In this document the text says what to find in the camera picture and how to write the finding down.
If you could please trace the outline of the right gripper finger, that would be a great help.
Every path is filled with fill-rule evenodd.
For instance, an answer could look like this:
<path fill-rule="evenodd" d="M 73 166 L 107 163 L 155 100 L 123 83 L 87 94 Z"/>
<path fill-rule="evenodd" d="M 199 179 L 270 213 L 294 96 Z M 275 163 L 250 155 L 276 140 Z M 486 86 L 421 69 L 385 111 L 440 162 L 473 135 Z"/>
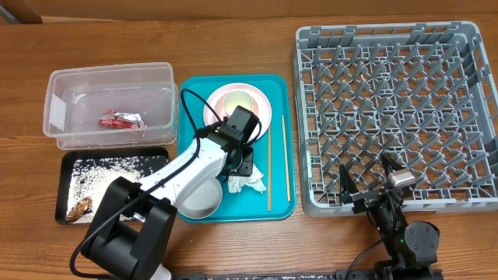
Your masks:
<path fill-rule="evenodd" d="M 384 168 L 384 172 L 385 172 L 385 175 L 386 175 L 386 180 L 388 181 L 388 174 L 393 172 L 393 171 L 397 171 L 397 170 L 401 170 L 401 169 L 404 169 L 400 164 L 396 163 L 387 153 L 385 152 L 382 152 L 380 154 L 380 158 L 381 158 L 381 163 L 382 163 L 382 166 Z"/>
<path fill-rule="evenodd" d="M 339 165 L 339 201 L 341 204 L 346 205 L 352 203 L 352 196 L 359 190 L 355 182 L 352 180 L 349 171 L 345 168 L 344 164 Z"/>

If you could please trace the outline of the white napkin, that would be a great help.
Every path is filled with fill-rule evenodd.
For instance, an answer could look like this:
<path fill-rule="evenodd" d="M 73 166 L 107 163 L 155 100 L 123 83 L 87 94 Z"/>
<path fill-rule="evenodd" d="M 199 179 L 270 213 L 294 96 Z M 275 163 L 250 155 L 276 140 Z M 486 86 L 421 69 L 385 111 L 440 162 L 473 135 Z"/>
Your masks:
<path fill-rule="evenodd" d="M 254 164 L 252 166 L 252 173 L 249 177 L 230 176 L 228 180 L 228 190 L 230 193 L 240 193 L 244 186 L 251 187 L 255 191 L 263 194 L 267 187 L 262 182 L 264 174 Z"/>

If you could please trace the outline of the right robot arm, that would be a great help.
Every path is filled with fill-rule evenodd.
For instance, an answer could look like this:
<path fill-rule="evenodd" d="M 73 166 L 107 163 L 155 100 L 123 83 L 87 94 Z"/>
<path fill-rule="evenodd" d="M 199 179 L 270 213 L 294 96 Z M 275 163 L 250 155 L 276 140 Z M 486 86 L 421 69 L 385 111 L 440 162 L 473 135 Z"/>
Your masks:
<path fill-rule="evenodd" d="M 430 222 L 407 222 L 402 211 L 404 200 L 415 189 L 415 175 L 384 152 L 380 158 L 386 181 L 378 190 L 359 191 L 345 165 L 339 166 L 339 201 L 351 204 L 355 214 L 365 213 L 381 236 L 352 261 L 345 278 L 354 279 L 356 264 L 382 243 L 389 259 L 376 262 L 358 279 L 442 279 L 442 272 L 431 268 L 437 262 L 440 230 Z"/>

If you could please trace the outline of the red foil snack wrapper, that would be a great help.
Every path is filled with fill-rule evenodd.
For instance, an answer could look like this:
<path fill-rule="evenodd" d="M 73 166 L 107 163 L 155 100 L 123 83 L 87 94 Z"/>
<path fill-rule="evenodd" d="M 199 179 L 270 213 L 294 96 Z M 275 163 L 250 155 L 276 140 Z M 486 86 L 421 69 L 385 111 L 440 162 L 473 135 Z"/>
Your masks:
<path fill-rule="evenodd" d="M 135 134 L 146 136 L 146 124 L 140 114 L 123 113 L 110 109 L 99 119 L 99 126 L 120 129 L 141 128 L 141 131 L 135 131 Z"/>

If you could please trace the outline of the white paper cup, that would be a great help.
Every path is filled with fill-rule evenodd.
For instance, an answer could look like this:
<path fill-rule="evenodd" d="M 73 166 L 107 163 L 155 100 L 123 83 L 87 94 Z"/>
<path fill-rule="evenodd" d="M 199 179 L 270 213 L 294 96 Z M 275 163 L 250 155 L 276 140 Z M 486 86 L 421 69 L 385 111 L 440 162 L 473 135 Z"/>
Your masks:
<path fill-rule="evenodd" d="M 251 95 L 243 90 L 234 90 L 224 97 L 223 110 L 227 116 L 230 116 L 238 106 L 252 111 L 254 101 Z"/>

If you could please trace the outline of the grey metal bowl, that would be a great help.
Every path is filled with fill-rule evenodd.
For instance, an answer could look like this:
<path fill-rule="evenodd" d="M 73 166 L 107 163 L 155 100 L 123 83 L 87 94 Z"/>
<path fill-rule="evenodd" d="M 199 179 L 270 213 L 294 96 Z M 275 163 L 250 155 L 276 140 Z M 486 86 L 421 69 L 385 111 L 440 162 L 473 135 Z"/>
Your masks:
<path fill-rule="evenodd" d="M 213 178 L 200 185 L 187 197 L 178 210 L 189 219 L 204 219 L 216 211 L 222 199 L 222 185 L 216 178 Z"/>

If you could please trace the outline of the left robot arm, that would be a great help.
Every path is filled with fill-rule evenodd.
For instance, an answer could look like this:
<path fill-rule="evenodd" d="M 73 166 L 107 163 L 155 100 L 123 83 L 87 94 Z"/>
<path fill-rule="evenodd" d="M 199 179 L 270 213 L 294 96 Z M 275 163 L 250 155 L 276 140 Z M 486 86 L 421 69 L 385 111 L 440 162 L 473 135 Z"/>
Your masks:
<path fill-rule="evenodd" d="M 104 269 L 105 279 L 171 279 L 162 261 L 178 208 L 219 175 L 250 174 L 246 161 L 259 125 L 238 106 L 226 120 L 196 131 L 188 149 L 155 173 L 138 182 L 113 180 L 74 255 Z"/>

